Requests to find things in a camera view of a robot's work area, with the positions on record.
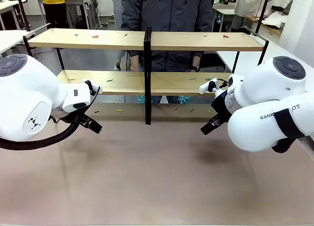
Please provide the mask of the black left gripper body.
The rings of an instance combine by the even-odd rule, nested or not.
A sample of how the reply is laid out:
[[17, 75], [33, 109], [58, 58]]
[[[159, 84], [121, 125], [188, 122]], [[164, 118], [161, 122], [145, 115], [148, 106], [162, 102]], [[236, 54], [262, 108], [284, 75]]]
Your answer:
[[86, 114], [82, 114], [80, 117], [80, 125], [83, 127], [93, 127], [95, 121], [87, 116]]

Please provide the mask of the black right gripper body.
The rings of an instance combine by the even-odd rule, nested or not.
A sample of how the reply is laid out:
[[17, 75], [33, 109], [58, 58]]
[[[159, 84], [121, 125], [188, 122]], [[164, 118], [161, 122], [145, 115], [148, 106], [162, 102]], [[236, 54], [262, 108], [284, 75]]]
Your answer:
[[226, 105], [225, 105], [225, 97], [227, 95], [227, 91], [224, 91], [222, 94], [220, 94], [217, 98], [214, 99], [211, 106], [216, 111], [216, 115], [213, 117], [213, 123], [215, 125], [221, 125], [225, 122], [228, 122], [231, 113], [228, 111]]

